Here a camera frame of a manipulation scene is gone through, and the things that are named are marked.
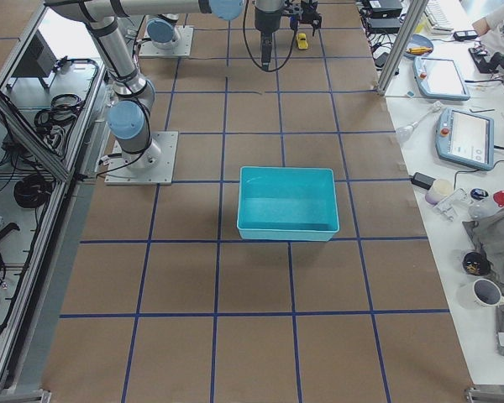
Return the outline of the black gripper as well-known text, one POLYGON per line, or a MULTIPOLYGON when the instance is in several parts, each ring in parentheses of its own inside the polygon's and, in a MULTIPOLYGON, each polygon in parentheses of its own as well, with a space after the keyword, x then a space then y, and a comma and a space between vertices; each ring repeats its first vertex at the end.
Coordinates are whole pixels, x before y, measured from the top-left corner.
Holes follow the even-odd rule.
POLYGON ((322 15, 318 12, 318 1, 301 0, 286 1, 286 16, 290 19, 291 29, 298 31, 299 24, 311 24, 312 35, 322 23, 322 15))
POLYGON ((280 28, 282 14, 282 0, 257 0, 255 2, 255 28, 260 32, 260 66, 263 71, 269 70, 273 35, 280 28))

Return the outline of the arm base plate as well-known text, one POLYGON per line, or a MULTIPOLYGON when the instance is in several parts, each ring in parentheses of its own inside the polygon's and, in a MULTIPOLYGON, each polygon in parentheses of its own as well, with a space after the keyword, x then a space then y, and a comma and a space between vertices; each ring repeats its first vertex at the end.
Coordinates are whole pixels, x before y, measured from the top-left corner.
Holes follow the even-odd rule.
POLYGON ((136 160, 123 154, 109 162, 105 183, 110 186, 170 185, 176 160, 177 131, 153 132, 151 146, 136 160))
POLYGON ((170 26, 157 29, 150 25, 139 50, 140 58, 189 57, 192 50, 193 27, 170 26))

